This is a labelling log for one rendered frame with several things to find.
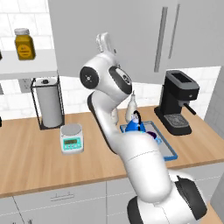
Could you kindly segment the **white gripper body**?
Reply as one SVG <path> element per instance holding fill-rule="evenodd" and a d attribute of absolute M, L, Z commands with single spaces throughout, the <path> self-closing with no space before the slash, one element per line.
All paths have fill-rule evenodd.
<path fill-rule="evenodd" d="M 98 34 L 96 37 L 96 44 L 101 53 L 111 52 L 113 54 L 116 54 L 116 49 L 112 46 L 112 42 L 110 40 L 108 32 Z"/>

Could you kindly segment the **grey cabinet door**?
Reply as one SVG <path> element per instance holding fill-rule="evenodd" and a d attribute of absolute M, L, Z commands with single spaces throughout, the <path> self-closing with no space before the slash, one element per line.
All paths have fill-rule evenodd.
<path fill-rule="evenodd" d="M 224 0 L 178 0 L 169 68 L 224 66 Z"/>
<path fill-rule="evenodd" d="M 162 84 L 178 0 L 48 0 L 58 72 L 77 77 L 108 32 L 116 59 L 134 82 Z M 168 7 L 160 67 L 154 72 L 163 7 Z"/>

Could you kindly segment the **blue kettle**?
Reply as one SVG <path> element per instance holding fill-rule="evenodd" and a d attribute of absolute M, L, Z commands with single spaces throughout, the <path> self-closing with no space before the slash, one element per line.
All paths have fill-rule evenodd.
<path fill-rule="evenodd" d="M 146 131 L 140 113 L 137 110 L 132 114 L 131 121 L 128 123 L 125 131 Z"/>

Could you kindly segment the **purple mug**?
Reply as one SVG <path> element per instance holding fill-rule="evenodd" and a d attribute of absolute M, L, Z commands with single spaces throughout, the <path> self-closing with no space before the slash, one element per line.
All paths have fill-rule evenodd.
<path fill-rule="evenodd" d="M 161 138 L 157 137 L 157 134 L 155 132 L 147 131 L 147 133 L 154 138 L 154 140 L 157 142 L 158 145 L 162 143 Z"/>

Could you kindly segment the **blue-rimmed grey tray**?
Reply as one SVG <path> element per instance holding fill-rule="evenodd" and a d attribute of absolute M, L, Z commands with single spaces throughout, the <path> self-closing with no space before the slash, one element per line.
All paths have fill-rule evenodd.
<path fill-rule="evenodd" d="M 152 132 L 155 132 L 157 134 L 157 137 L 161 138 L 162 140 L 162 143 L 158 145 L 158 143 L 151 136 L 153 138 L 154 143 L 148 143 L 147 150 L 152 151 L 155 148 L 154 144 L 156 144 L 157 148 L 159 149 L 159 151 L 161 152 L 164 158 L 164 161 L 172 161 L 178 158 L 176 151 L 170 146 L 170 144 L 164 138 L 164 136 L 162 135 L 162 133 L 160 132 L 160 130 L 157 128 L 157 126 L 154 124 L 153 121 L 143 122 L 143 125 L 146 129 L 145 132 L 140 132 L 140 131 L 135 131 L 135 132 L 146 133 L 148 136 L 151 136 L 147 133 L 147 131 L 152 131 Z M 122 133 L 128 132 L 128 131 L 125 131 L 126 127 L 127 127 L 127 124 L 123 124 L 120 126 L 120 130 Z"/>

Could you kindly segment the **white bottle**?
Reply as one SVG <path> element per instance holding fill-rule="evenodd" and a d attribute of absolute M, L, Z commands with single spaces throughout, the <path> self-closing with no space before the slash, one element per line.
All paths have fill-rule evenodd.
<path fill-rule="evenodd" d="M 135 110 L 137 110 L 136 95 L 135 93 L 132 93 L 125 114 L 125 120 L 127 123 L 131 121 L 131 116 L 133 115 Z"/>

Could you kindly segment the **yellow spice jar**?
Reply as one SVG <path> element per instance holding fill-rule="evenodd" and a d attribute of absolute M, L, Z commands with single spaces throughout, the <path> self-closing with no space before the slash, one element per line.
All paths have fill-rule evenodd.
<path fill-rule="evenodd" d="M 34 44 L 30 32 L 27 28 L 17 28 L 14 30 L 16 39 L 15 46 L 19 60 L 34 60 L 36 57 Z"/>

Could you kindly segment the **white paper towel roll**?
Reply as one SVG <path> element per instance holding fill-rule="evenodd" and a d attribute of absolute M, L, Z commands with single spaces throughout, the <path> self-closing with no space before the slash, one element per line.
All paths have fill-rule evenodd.
<path fill-rule="evenodd" d="M 43 124 L 54 128 L 62 124 L 62 112 L 57 81 L 43 78 L 36 81 L 37 97 Z"/>

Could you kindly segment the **black coffee machine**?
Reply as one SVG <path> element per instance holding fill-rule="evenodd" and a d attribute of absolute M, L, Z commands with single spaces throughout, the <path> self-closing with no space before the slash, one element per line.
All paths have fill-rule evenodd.
<path fill-rule="evenodd" d="M 179 70 L 166 72 L 160 102 L 154 112 L 174 136 L 192 133 L 189 122 L 181 115 L 181 110 L 186 107 L 193 115 L 196 114 L 189 102 L 197 99 L 199 90 L 199 84 L 185 73 Z"/>

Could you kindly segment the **white kitchen scale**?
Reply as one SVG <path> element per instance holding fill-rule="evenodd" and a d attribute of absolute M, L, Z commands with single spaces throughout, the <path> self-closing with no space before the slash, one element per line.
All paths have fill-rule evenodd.
<path fill-rule="evenodd" d="M 61 126 L 59 137 L 63 154 L 79 154 L 84 151 L 84 136 L 80 124 L 69 123 Z"/>

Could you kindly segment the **white wall shelf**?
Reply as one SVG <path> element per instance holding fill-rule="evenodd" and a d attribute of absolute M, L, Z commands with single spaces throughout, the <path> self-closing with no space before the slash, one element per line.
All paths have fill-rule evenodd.
<path fill-rule="evenodd" d="M 55 51 L 37 50 L 34 60 L 19 60 L 15 51 L 2 51 L 0 80 L 15 80 L 55 76 L 57 62 Z"/>

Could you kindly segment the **grey wall outlet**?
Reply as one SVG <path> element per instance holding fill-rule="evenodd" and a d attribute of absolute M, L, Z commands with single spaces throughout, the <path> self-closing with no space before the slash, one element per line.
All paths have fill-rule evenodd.
<path fill-rule="evenodd" d="M 19 79 L 18 80 L 20 90 L 22 93 L 30 93 L 31 92 L 31 79 Z"/>

